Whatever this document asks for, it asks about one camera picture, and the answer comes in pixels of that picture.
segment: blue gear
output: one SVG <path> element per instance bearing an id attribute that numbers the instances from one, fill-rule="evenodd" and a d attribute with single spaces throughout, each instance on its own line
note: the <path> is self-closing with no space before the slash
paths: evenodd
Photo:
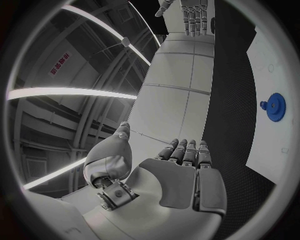
<path id="1" fill-rule="evenodd" d="M 268 118 L 273 122 L 279 122 L 283 119 L 287 109 L 286 101 L 279 93 L 272 94 L 267 102 L 261 101 L 260 106 L 266 110 Z"/>

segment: fluorescent light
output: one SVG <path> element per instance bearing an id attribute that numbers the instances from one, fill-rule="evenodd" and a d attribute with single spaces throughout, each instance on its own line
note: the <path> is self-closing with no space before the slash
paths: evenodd
<path id="1" fill-rule="evenodd" d="M 134 8 L 134 10 L 138 13 L 138 15 L 141 17 L 141 19 L 143 19 L 144 23 L 147 25 L 147 27 L 149 28 L 149 30 L 151 31 L 151 33 L 153 34 L 153 37 L 155 38 L 158 46 L 161 46 L 160 41 L 158 40 L 158 38 L 156 37 L 156 35 L 153 33 L 152 29 L 149 27 L 148 23 L 146 22 L 146 20 L 143 18 L 143 16 L 140 14 L 140 12 L 136 9 L 136 7 L 130 2 L 128 1 L 128 3 Z"/>
<path id="2" fill-rule="evenodd" d="M 7 100 L 19 99 L 41 95 L 84 95 L 84 96 L 103 96 L 124 99 L 137 99 L 137 96 L 127 95 L 111 91 L 101 91 L 94 89 L 82 89 L 72 87 L 31 87 L 11 90 L 8 92 Z"/>
<path id="3" fill-rule="evenodd" d="M 105 28 L 107 31 L 109 31 L 111 34 L 115 35 L 121 41 L 124 38 L 122 35 L 117 33 L 110 26 L 105 24 L 103 21 L 101 21 L 100 19 L 98 19 L 98 18 L 94 17 L 93 15 L 87 13 L 86 11 L 83 11 L 83 10 L 81 10 L 77 7 L 71 6 L 71 5 L 64 5 L 61 8 L 65 9 L 65 10 L 68 10 L 70 12 L 73 12 L 75 14 L 79 14 L 79 15 L 93 21 L 95 24 L 98 24 L 99 26 L 101 26 L 101 27 Z M 131 48 L 142 60 L 144 60 L 146 64 L 148 64 L 149 66 L 151 65 L 150 62 L 132 44 L 130 44 L 128 47 Z"/>
<path id="4" fill-rule="evenodd" d="M 67 172 L 67 171 L 69 171 L 69 170 L 71 170 L 71 169 L 79 166 L 80 164 L 83 164 L 86 161 L 86 159 L 87 158 L 85 157 L 85 158 L 83 158 L 83 159 L 81 159 L 79 161 L 76 161 L 76 162 L 74 162 L 74 163 L 72 163 L 72 164 L 70 164 L 68 166 L 65 166 L 62 169 L 60 169 L 58 171 L 55 171 L 55 172 L 53 172 L 53 173 L 51 173 L 51 174 L 49 174 L 47 176 L 43 176 L 43 177 L 41 177 L 41 178 L 39 178 L 39 179 L 37 179 L 35 181 L 27 183 L 27 184 L 25 184 L 23 186 L 23 188 L 25 190 L 27 190 L 27 189 L 31 189 L 31 188 L 33 188 L 33 187 L 35 187 L 37 185 L 40 185 L 40 184 L 42 184 L 44 182 L 47 182 L 48 180 L 53 179 L 53 178 L 57 177 L 58 175 L 63 174 L 65 172 Z"/>

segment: light strip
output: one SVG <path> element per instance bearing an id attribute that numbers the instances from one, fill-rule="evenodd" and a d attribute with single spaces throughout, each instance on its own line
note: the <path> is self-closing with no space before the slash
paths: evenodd
<path id="1" fill-rule="evenodd" d="M 107 31 L 109 31 L 111 34 L 115 35 L 121 41 L 124 38 L 122 35 L 117 33 L 110 26 L 105 24 L 103 21 L 101 21 L 100 19 L 98 19 L 98 18 L 94 17 L 93 15 L 87 13 L 86 11 L 83 11 L 83 10 L 81 10 L 77 7 L 71 6 L 71 5 L 64 5 L 61 8 L 65 9 L 65 10 L 68 10 L 70 12 L 73 12 L 75 14 L 79 14 L 79 15 L 93 21 L 95 24 L 98 24 L 99 26 L 101 26 L 101 27 L 105 28 Z M 151 63 L 132 44 L 130 44 L 128 47 L 131 48 L 141 59 L 143 59 L 146 64 L 148 64 L 149 66 L 151 65 Z"/>
<path id="2" fill-rule="evenodd" d="M 83 164 L 86 161 L 86 159 L 87 158 L 85 157 L 85 158 L 83 158 L 83 159 L 81 159 L 79 161 L 76 161 L 76 162 L 74 162 L 74 163 L 72 163 L 72 164 L 70 164 L 68 166 L 65 166 L 62 169 L 60 169 L 58 171 L 55 171 L 55 172 L 53 172 L 53 173 L 51 173 L 51 174 L 49 174 L 47 176 L 43 176 L 43 177 L 41 177 L 41 178 L 39 178 L 39 179 L 37 179 L 35 181 L 27 183 L 27 184 L 25 184 L 23 186 L 23 188 L 25 190 L 28 190 L 28 189 L 31 189 L 31 188 L 33 188 L 33 187 L 35 187 L 37 185 L 40 185 L 40 184 L 42 184 L 44 182 L 47 182 L 48 180 L 53 179 L 53 178 L 57 177 L 58 175 L 61 175 L 61 174 L 65 173 L 65 172 L 67 172 L 67 171 L 69 171 L 69 170 L 71 170 L 71 169 L 79 166 L 80 164 Z"/>
<path id="3" fill-rule="evenodd" d="M 94 89 L 82 89 L 72 87 L 31 87 L 11 90 L 8 92 L 7 100 L 19 99 L 41 95 L 84 95 L 84 96 L 103 96 L 124 99 L 137 99 L 137 96 L 127 95 L 111 91 L 101 91 Z"/>
<path id="4" fill-rule="evenodd" d="M 155 38 L 158 46 L 161 46 L 160 41 L 158 40 L 158 38 L 156 37 L 156 35 L 154 34 L 154 32 L 152 31 L 152 29 L 150 28 L 150 26 L 148 25 L 148 23 L 146 22 L 146 20 L 143 18 L 143 16 L 140 14 L 140 12 L 136 9 L 136 7 L 130 2 L 128 1 L 128 3 L 134 8 L 134 10 L 138 13 L 138 15 L 141 17 L 141 19 L 143 19 L 144 23 L 147 25 L 147 27 L 149 28 L 149 30 L 151 31 L 151 33 L 153 34 L 153 37 Z"/>

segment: red sign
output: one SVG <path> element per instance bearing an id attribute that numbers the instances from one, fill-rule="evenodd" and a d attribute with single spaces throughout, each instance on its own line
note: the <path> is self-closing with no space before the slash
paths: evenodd
<path id="1" fill-rule="evenodd" d="M 48 72 L 48 75 L 52 78 L 55 77 L 55 75 L 58 73 L 58 71 L 61 69 L 61 67 L 67 62 L 67 60 L 72 56 L 72 54 L 69 51 L 66 51 L 62 57 L 54 64 L 50 72 Z"/>

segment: black mesh surface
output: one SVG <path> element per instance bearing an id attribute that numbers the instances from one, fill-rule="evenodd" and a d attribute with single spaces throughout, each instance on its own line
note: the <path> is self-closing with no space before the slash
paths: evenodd
<path id="1" fill-rule="evenodd" d="M 247 56 L 256 34 L 254 28 L 237 10 L 215 0 L 214 70 L 202 137 L 227 192 L 227 214 L 215 240 L 223 240 L 242 227 L 274 186 L 246 167 L 257 112 L 255 82 Z"/>

